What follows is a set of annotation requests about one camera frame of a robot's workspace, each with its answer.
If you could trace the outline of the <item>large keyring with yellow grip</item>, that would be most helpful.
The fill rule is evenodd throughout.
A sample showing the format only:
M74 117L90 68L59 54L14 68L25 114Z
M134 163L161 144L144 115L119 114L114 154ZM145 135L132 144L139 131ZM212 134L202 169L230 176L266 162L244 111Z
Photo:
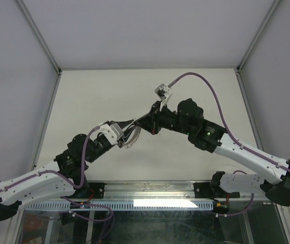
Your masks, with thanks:
M124 131L123 135L123 147L128 149L131 148L134 143L138 140L141 133L141 127L137 126L135 123L132 123Z

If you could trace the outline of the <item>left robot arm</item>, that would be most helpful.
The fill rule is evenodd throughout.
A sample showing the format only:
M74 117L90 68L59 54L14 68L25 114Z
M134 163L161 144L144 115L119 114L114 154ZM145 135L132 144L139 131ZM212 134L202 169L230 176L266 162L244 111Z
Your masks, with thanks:
M92 163L115 145L123 142L133 123L107 121L87 135L78 134L67 149L45 166L14 179L0 181L0 221L34 203L60 197L81 198L87 195L89 183L85 176L87 163Z

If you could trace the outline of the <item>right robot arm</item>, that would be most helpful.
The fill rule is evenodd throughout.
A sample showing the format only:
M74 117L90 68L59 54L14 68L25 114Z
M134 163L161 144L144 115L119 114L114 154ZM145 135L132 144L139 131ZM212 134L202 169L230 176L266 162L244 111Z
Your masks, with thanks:
M259 194L276 204L290 206L290 159L277 158L241 142L226 128L206 120L203 109L192 99L181 101L175 112L157 101L135 123L152 135L161 129L187 135L196 148L229 158L254 172L235 175L217 171L210 182L212 195Z

